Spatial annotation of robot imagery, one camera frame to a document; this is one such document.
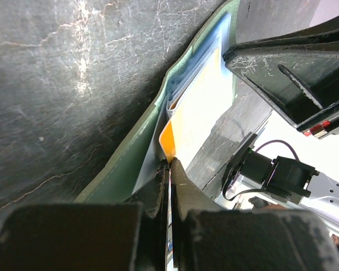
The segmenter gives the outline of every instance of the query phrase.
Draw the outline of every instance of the dark gray surface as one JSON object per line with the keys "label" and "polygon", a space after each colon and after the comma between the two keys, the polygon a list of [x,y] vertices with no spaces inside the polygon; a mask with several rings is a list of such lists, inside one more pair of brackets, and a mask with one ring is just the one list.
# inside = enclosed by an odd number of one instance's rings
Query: dark gray surface
{"label": "dark gray surface", "polygon": [[[75,198],[222,2],[0,0],[0,223],[19,204]],[[243,1],[238,41],[307,27],[318,3]],[[252,90],[238,88],[218,137],[191,165],[197,185],[243,136],[230,120],[245,133],[268,112]]]}
{"label": "dark gray surface", "polygon": [[180,263],[196,271],[339,271],[329,232],[308,211],[190,211],[181,233]]}

